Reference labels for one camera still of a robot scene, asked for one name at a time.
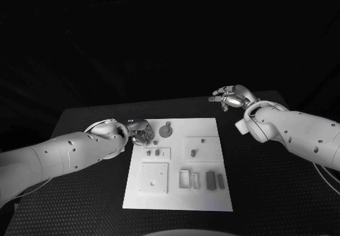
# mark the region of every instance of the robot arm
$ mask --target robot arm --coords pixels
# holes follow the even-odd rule
[[[31,147],[0,153],[0,208],[32,185],[83,170],[104,159],[114,158],[133,137],[133,142],[148,146],[153,128],[143,119],[135,126],[114,119],[94,125],[88,132],[63,135]]]
[[[209,101],[245,109],[237,123],[241,134],[251,133],[261,142],[276,140],[287,150],[309,161],[340,171],[340,124],[315,115],[290,111],[283,105],[261,101],[241,85],[227,86],[214,92]]]

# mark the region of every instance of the small rectangular piece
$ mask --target small rectangular piece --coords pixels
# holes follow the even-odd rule
[[[186,162],[224,162],[220,137],[186,137],[185,147]]]
[[[222,176],[222,174],[218,174],[218,184],[220,184],[220,188],[225,189],[225,183],[224,183],[224,176]]]
[[[179,171],[179,188],[181,189],[191,189],[191,182],[189,182],[189,170]]]
[[[169,189],[169,164],[142,163],[139,192],[168,193]]]
[[[143,160],[171,161],[171,148],[145,148]]]
[[[199,175],[194,174],[194,190],[199,190]]]
[[[215,179],[215,172],[207,172],[208,177],[208,190],[217,190],[217,179]]]

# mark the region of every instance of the black table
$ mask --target black table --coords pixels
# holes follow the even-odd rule
[[[256,95],[287,106],[279,92]],[[217,118],[234,212],[123,209],[129,142],[114,159],[55,178],[24,197],[6,235],[140,236],[184,228],[240,235],[340,234],[340,196],[312,162],[279,142],[261,144],[251,134],[240,134],[235,123],[243,117],[243,109],[225,113],[208,97],[68,109],[52,137],[109,118]]]

